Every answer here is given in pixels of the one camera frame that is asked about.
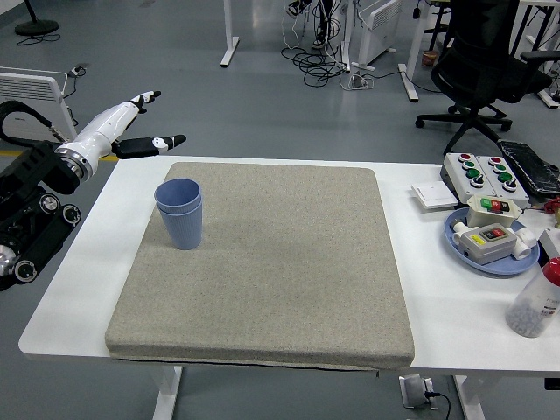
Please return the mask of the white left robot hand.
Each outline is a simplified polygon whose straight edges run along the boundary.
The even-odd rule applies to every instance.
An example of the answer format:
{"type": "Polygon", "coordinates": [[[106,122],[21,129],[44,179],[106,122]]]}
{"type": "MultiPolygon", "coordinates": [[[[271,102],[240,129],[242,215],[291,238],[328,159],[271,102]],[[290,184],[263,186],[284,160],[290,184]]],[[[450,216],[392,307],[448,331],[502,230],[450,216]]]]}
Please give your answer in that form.
{"type": "Polygon", "coordinates": [[[120,159],[144,158],[163,154],[179,146],[186,141],[185,135],[119,139],[137,116],[146,112],[144,106],[154,102],[160,95],[160,91],[141,93],[101,112],[72,142],[61,145],[56,152],[73,157],[94,169],[98,160],[110,152],[120,159]]]}

